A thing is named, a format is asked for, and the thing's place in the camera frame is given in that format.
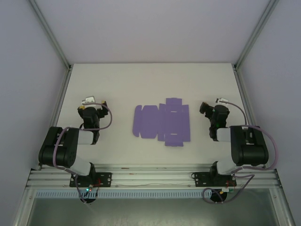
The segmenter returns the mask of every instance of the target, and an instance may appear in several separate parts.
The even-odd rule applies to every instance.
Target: aluminum frame
[[[248,100],[248,95],[240,76],[240,73],[233,70],[237,80],[238,89],[243,100],[244,108],[251,124],[255,122],[252,108]],[[59,113],[61,111],[63,98],[65,96],[71,72],[65,77],[62,85],[62,92],[56,105],[52,125],[56,125]],[[209,171],[210,164],[191,164],[191,165],[95,165],[98,172],[112,172],[112,187],[103,188],[109,190],[116,189],[200,189],[196,188],[195,182],[191,178],[192,172]],[[294,226],[293,217],[290,213],[280,179],[276,170],[255,171],[245,170],[238,174],[255,174],[255,177],[246,187],[246,189],[269,189],[277,219],[280,225]],[[65,171],[54,169],[53,167],[43,166],[41,170],[32,170],[26,185],[26,189],[19,206],[18,214],[14,225],[26,225],[31,210],[34,207],[35,194],[40,189],[52,189],[54,192],[62,189],[70,189],[70,174]],[[247,179],[237,179],[238,187],[242,187]]]
[[[42,25],[50,43],[55,48],[56,53],[60,57],[62,63],[66,66],[68,72],[64,76],[63,85],[61,87],[58,101],[55,105],[54,113],[51,119],[51,126],[55,126],[63,104],[63,99],[67,91],[69,79],[72,72],[68,60],[65,57],[59,43],[51,32],[42,12],[40,11],[35,0],[28,0],[40,24]],[[252,49],[268,18],[272,14],[279,0],[270,0],[263,15],[261,16],[256,28],[245,45],[240,57],[235,65],[233,65],[234,75],[238,84],[238,89],[245,108],[247,119],[250,124],[256,124],[252,106],[250,104],[243,78],[239,72],[240,66],[243,64],[246,56]],[[112,185],[115,187],[106,189],[196,189],[194,181],[190,178],[192,172],[209,171],[210,165],[188,165],[188,166],[120,166],[120,165],[96,165],[97,171],[110,171],[114,178]],[[275,212],[280,225],[294,226],[293,217],[288,207],[281,182],[278,178],[276,170],[266,172],[252,171],[255,174],[254,179],[246,187],[246,189],[268,188],[272,197],[271,205],[274,206]],[[34,199],[38,189],[70,189],[70,175],[64,171],[44,167],[41,171],[33,170],[30,173],[27,186],[25,188],[22,201],[20,203],[14,224],[15,226],[27,225],[31,210],[34,207]],[[246,182],[245,179],[238,179],[238,186]]]

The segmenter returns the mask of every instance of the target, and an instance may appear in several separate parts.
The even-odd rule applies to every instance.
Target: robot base
[[[217,173],[217,162],[210,167],[210,172],[195,172],[191,177],[196,183],[196,187],[225,187],[228,183],[236,186],[236,181],[231,175],[220,175]]]
[[[111,181],[112,181],[112,173],[95,173],[95,180],[91,183],[91,178],[89,176],[78,176],[77,183],[79,187],[87,188],[91,184],[93,184],[93,187],[111,187]],[[75,186],[75,177],[74,175],[71,175],[70,179],[70,187],[76,187]]]

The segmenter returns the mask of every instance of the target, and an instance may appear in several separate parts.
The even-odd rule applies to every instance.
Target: white wall
[[[70,63],[235,63],[269,0],[36,0]]]
[[[14,220],[65,68],[25,0],[0,1],[0,219]]]
[[[277,170],[301,225],[301,1],[280,1],[242,66],[259,125],[277,141]]]

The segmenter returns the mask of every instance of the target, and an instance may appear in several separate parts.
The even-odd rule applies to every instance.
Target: cable
[[[84,130],[84,131],[102,130],[102,129],[108,128],[108,127],[112,124],[112,118],[113,118],[113,117],[112,117],[112,112],[110,111],[110,109],[109,109],[106,105],[99,104],[99,103],[90,103],[90,104],[83,104],[83,105],[100,105],[100,106],[106,108],[106,109],[108,110],[108,112],[110,113],[111,120],[110,120],[110,123],[109,123],[107,126],[102,127],[102,128],[95,128],[95,129],[80,129],[80,130]],[[80,193],[79,186],[78,186],[78,183],[77,183],[78,174],[77,174],[76,172],[74,172],[74,171],[68,169],[68,168],[65,168],[65,167],[59,167],[59,166],[56,164],[56,153],[57,153],[58,146],[59,146],[59,144],[60,144],[60,142],[61,142],[61,139],[62,139],[62,137],[63,137],[63,134],[64,134],[68,129],[70,129],[70,128],[71,128],[71,127],[66,127],[66,128],[64,128],[64,129],[62,130],[61,134],[59,135],[59,137],[57,138],[57,141],[56,141],[56,143],[55,143],[55,148],[54,148],[54,150],[53,150],[52,163],[53,163],[53,166],[54,166],[55,168],[57,168],[57,169],[59,169],[59,170],[64,170],[64,171],[66,171],[66,172],[68,172],[68,173],[71,173],[71,174],[75,175],[75,186],[76,186],[76,189],[77,189],[77,191],[78,191],[78,193],[79,193],[79,197],[80,197],[80,199],[81,199],[84,203],[86,203],[86,201],[84,200],[83,196],[82,196],[81,193]]]
[[[222,199],[221,195],[219,194],[219,192],[216,191],[215,189],[209,188],[209,187],[208,187],[208,188],[205,188],[205,189],[203,190],[203,192],[202,192],[202,198],[203,198],[203,200],[204,200],[205,202],[207,202],[207,203],[209,203],[209,204],[223,204],[223,203],[229,203],[229,202],[235,200],[235,199],[243,192],[243,190],[245,189],[245,187],[250,183],[250,181],[253,179],[254,176],[255,176],[254,174],[250,174],[250,175],[246,175],[246,176],[235,176],[236,178],[248,178],[248,177],[250,177],[250,178],[249,178],[248,181],[245,183],[245,185],[244,185],[241,189],[239,189],[239,191],[236,193],[236,195],[233,196],[233,197],[232,197],[231,199],[229,199],[229,200],[223,201],[223,199]],[[205,198],[205,191],[207,191],[207,190],[211,190],[211,191],[213,191],[214,193],[216,193],[216,194],[219,196],[219,198],[221,199],[222,202],[211,202],[211,201],[208,201],[208,200]]]
[[[232,181],[230,181],[230,180],[227,180],[227,188],[229,187],[229,183],[231,183],[232,185],[233,185],[233,187],[234,187],[234,190],[235,190],[235,184],[232,182]]]
[[[86,203],[86,200],[83,198],[83,196],[82,196],[82,194],[79,190],[79,185],[77,183],[77,178],[78,178],[78,175],[76,174],[74,181],[75,181],[75,186],[76,186],[77,192],[79,193],[79,198],[82,200],[83,203]]]
[[[234,103],[231,103],[231,102],[227,102],[227,101],[221,101],[220,100],[220,103],[225,103],[225,104],[229,104],[229,105],[232,105],[232,106],[235,106],[235,107],[237,107],[241,112],[242,112],[242,114],[244,115],[244,119],[245,119],[245,125],[247,124],[247,120],[246,120],[246,114],[245,114],[245,112],[244,112],[244,110],[243,109],[241,109],[241,107],[239,107],[238,105],[236,105],[236,104],[234,104]]]
[[[127,186],[127,187],[140,187],[140,186],[148,186],[148,185],[183,185],[186,183],[180,183],[180,184],[160,184],[160,183],[151,183],[151,184],[144,184],[144,185],[121,185],[121,184],[114,184],[118,186]]]
[[[110,110],[106,105],[99,104],[99,103],[88,103],[88,104],[83,104],[83,105],[84,105],[84,106],[87,106],[87,105],[100,105],[101,107],[104,107],[104,108],[107,109],[108,112],[110,113],[111,120],[110,120],[110,123],[109,123],[107,126],[105,126],[105,127],[102,127],[102,128],[95,128],[95,129],[81,129],[81,130],[84,130],[84,131],[102,130],[102,129],[108,128],[108,127],[112,124],[112,120],[113,120],[112,112],[111,112],[111,110]]]
[[[243,167],[239,167],[239,168],[233,170],[233,171],[231,172],[231,174],[237,173],[238,171],[240,171],[240,170],[242,170],[242,169],[265,171],[265,170],[270,170],[270,169],[274,168],[274,167],[276,166],[277,162],[278,162],[278,156],[279,156],[278,147],[277,147],[277,144],[276,144],[274,138],[273,138],[268,132],[266,132],[265,130],[263,130],[263,129],[259,128],[259,127],[251,126],[251,125],[241,125],[241,127],[249,127],[249,128],[253,128],[253,129],[259,130],[259,131],[262,132],[264,135],[266,135],[266,136],[271,140],[271,142],[273,143],[274,150],[275,150],[275,159],[274,159],[273,164],[272,164],[270,167],[268,167],[268,168],[254,167],[254,166],[243,166]],[[204,198],[204,193],[205,193],[205,191],[211,190],[211,191],[213,191],[214,193],[217,193],[218,196],[220,197],[221,201],[222,201],[222,202],[217,202],[217,203],[221,203],[221,204],[223,204],[223,203],[228,203],[228,202],[230,202],[230,201],[236,199],[236,198],[242,193],[242,191],[244,190],[244,188],[248,185],[248,183],[253,179],[254,176],[255,176],[254,174],[250,174],[250,175],[247,175],[247,176],[234,176],[234,177],[236,177],[236,178],[248,178],[248,177],[250,177],[250,179],[249,179],[249,180],[246,182],[246,184],[245,184],[245,185],[237,192],[237,194],[236,194],[233,198],[231,198],[230,200],[228,200],[228,201],[223,201],[223,200],[222,200],[222,197],[219,195],[219,193],[218,193],[216,190],[212,189],[212,188],[205,188],[205,189],[203,190],[203,192],[202,192],[203,200],[204,200],[205,202],[207,202],[207,203],[213,203],[213,202],[210,202],[210,201],[208,201],[208,200],[206,200],[206,199]]]
[[[100,185],[100,179],[98,179],[98,184],[97,185],[93,185],[93,186],[99,186]]]
[[[99,184],[98,184],[99,186],[97,187],[97,190],[96,190],[96,194],[95,194],[95,197],[96,197],[96,198],[98,197],[98,190],[99,190],[100,183],[101,183],[101,182],[100,182],[100,179],[98,179],[98,182],[99,182]]]

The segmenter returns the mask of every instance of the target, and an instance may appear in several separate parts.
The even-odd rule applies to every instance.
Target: glass panel
[[[227,204],[201,199],[36,199],[29,226],[277,226],[268,189],[246,189]]]

